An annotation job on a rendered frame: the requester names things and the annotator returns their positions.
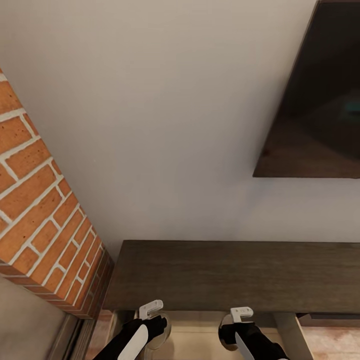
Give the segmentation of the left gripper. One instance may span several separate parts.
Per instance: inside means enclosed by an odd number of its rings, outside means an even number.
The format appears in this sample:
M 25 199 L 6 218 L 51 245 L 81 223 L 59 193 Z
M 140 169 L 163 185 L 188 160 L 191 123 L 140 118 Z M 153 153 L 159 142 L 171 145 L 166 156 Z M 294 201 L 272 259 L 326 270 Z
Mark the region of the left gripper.
M 149 343 L 153 338 L 161 335 L 164 333 L 164 328 L 167 327 L 167 319 L 162 318 L 161 316 L 157 316 L 151 320 L 143 320 L 149 325 L 150 328 L 150 336 L 149 336 Z

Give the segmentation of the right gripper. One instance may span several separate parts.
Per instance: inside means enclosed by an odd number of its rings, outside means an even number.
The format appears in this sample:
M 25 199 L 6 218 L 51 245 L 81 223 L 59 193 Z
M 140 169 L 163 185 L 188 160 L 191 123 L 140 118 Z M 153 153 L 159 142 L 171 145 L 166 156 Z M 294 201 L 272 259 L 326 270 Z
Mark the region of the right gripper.
M 237 323 L 233 324 L 224 324 L 221 329 L 218 330 L 218 334 L 221 340 L 227 345 L 236 344 L 236 327 L 238 326 Z

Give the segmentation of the pillar candle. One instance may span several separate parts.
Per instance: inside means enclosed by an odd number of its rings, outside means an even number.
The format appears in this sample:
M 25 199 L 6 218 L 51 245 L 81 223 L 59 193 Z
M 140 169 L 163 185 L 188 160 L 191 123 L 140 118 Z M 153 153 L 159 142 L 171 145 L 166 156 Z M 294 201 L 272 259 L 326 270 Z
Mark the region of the pillar candle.
M 157 350 L 161 348 L 161 346 L 166 342 L 166 340 L 170 337 L 171 331 L 172 331 L 172 323 L 169 316 L 165 313 L 158 313 L 154 316 L 150 316 L 150 320 L 154 319 L 157 316 L 161 316 L 162 318 L 166 318 L 167 326 L 163 329 L 164 333 L 154 337 L 149 343 L 146 344 L 146 346 L 151 350 Z
M 226 314 L 226 315 L 223 317 L 223 319 L 222 319 L 222 321 L 221 321 L 221 323 L 220 323 L 220 325 L 219 325 L 219 329 L 221 329 L 223 325 L 231 325 L 231 324 L 233 324 L 232 321 L 233 321 L 232 316 L 231 316 L 230 314 Z M 237 345 L 237 344 L 226 344 L 226 343 L 225 343 L 225 340 L 224 340 L 224 339 L 220 339 L 220 337 L 219 337 L 219 341 L 220 341 L 220 343 L 222 344 L 222 346 L 223 346 L 226 350 L 228 350 L 228 351 L 234 352 L 234 351 L 236 351 L 236 350 L 238 349 L 238 345 Z

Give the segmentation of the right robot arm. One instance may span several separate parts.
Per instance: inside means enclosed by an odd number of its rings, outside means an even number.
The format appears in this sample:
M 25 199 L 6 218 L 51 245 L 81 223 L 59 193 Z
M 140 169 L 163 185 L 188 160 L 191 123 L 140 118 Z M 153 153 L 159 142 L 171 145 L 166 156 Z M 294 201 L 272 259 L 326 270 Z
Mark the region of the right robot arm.
M 224 324 L 218 330 L 220 339 L 227 345 L 237 344 L 245 360 L 291 360 L 277 342 L 273 343 L 261 333 L 254 322 L 241 321 L 253 314 L 248 306 L 231 308 L 232 324 Z

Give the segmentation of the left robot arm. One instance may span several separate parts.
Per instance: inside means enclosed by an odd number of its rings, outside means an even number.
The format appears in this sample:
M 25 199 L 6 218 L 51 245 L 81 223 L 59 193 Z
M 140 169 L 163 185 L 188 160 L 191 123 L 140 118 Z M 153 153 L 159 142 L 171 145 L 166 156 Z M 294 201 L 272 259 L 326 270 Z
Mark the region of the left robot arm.
M 123 329 L 93 360 L 137 360 L 140 352 L 153 338 L 164 333 L 167 319 L 150 314 L 163 308 L 162 300 L 154 300 L 139 308 L 139 318 L 126 322 Z

